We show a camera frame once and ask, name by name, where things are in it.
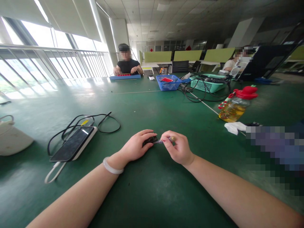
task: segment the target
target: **red bottle cap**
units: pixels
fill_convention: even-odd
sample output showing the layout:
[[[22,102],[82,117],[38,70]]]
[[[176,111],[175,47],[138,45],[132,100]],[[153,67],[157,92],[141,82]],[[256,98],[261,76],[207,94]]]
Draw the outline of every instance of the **red bottle cap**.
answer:
[[[245,100],[252,100],[258,95],[255,93],[257,88],[255,86],[245,86],[242,90],[235,90],[236,96]]]

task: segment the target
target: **bracelet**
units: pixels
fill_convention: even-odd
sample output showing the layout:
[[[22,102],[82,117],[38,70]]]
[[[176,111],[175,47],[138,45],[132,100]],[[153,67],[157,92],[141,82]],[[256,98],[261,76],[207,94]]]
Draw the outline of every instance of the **bracelet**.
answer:
[[[103,164],[104,164],[104,167],[106,170],[108,170],[110,173],[113,173],[113,174],[122,174],[124,169],[114,169],[112,168],[108,163],[107,163],[107,160],[108,160],[109,157],[105,157],[104,160],[103,160]]]

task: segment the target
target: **green table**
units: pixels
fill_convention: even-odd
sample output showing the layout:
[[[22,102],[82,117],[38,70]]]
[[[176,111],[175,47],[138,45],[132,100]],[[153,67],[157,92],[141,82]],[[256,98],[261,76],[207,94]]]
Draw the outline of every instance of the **green table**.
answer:
[[[158,83],[146,77],[123,81],[108,78],[62,80],[54,82],[53,87],[30,91],[24,97],[14,96],[18,99],[0,108],[1,116],[13,115],[15,126],[35,139],[21,153],[0,157],[1,227],[25,227],[104,157],[117,152],[132,135],[143,129],[153,129],[159,136],[167,130],[186,135],[195,154],[304,212],[299,197],[285,190],[265,165],[258,161],[249,165],[245,136],[228,133],[215,113],[219,112],[219,102],[205,102],[210,108],[203,103],[192,103],[180,91],[159,91]],[[260,85],[258,88],[259,97],[253,100],[240,121],[284,126],[302,118],[304,108],[299,105],[304,102],[302,85]],[[194,94],[203,97],[201,91],[196,90]],[[112,134],[96,133],[78,160],[68,163],[55,182],[44,184],[53,166],[46,152],[51,136],[77,115],[109,111],[121,122],[121,129]],[[116,126],[108,119],[102,129],[111,130]],[[236,227],[161,144],[126,167],[90,226]]]

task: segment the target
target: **green basket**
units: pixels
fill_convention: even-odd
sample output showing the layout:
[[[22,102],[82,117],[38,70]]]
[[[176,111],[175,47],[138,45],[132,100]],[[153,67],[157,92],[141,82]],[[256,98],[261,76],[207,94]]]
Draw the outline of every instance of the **green basket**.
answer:
[[[212,78],[224,78],[225,76],[221,76],[221,75],[215,75],[215,74],[204,74],[208,77],[212,77]],[[193,88],[196,85],[197,80],[193,80],[191,81],[191,87]],[[223,88],[226,87],[226,84],[223,83],[213,83],[213,82],[206,82],[205,81],[206,86],[208,87],[207,92],[210,91],[210,93],[214,93],[216,91],[219,91]],[[197,85],[195,86],[195,89],[201,90],[201,91],[205,91],[205,85],[203,83],[203,81],[199,80],[199,82],[197,83]]]

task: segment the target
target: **ceiling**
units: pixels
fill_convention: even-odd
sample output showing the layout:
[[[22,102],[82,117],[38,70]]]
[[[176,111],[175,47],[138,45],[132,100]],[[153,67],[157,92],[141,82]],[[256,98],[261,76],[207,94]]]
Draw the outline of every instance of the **ceiling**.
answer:
[[[125,19],[130,40],[228,38],[239,21],[251,17],[291,17],[303,0],[96,0],[113,19]],[[158,11],[159,3],[170,4]],[[198,14],[190,12],[196,9]]]

